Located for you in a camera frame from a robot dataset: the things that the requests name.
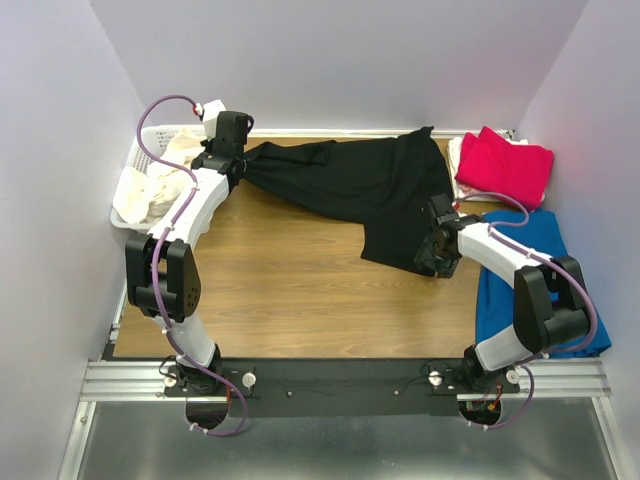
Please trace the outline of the black floral print t-shirt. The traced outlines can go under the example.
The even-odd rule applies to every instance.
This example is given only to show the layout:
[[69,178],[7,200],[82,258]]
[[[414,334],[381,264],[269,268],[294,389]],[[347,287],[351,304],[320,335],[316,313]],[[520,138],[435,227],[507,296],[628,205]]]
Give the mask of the black floral print t-shirt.
[[448,167],[431,128],[398,137],[281,146],[247,151],[245,179],[315,214],[362,225],[361,259],[422,276],[416,257],[430,224],[423,212],[453,195]]

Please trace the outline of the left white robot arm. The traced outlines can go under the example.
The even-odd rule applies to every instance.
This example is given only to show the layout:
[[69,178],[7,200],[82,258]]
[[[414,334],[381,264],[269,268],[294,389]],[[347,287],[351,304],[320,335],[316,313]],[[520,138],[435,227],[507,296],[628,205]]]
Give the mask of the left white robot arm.
[[209,395],[222,382],[221,356],[197,312],[202,287],[194,249],[245,175],[245,145],[254,120],[219,100],[196,106],[195,113],[206,138],[189,170],[191,184],[147,234],[130,236],[125,263],[129,303],[162,328],[180,365],[178,379]]

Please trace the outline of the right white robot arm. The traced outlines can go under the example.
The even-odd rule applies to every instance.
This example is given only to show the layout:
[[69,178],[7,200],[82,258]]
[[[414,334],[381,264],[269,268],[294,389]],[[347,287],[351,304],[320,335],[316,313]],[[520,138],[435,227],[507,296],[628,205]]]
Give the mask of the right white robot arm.
[[478,215],[461,215],[445,195],[432,197],[423,208],[428,234],[415,263],[435,276],[450,278],[462,258],[493,272],[512,289],[510,326],[468,347],[452,374],[455,383],[480,392],[517,364],[576,340],[577,349],[591,343],[598,329],[579,262],[552,257],[526,247],[498,231]]

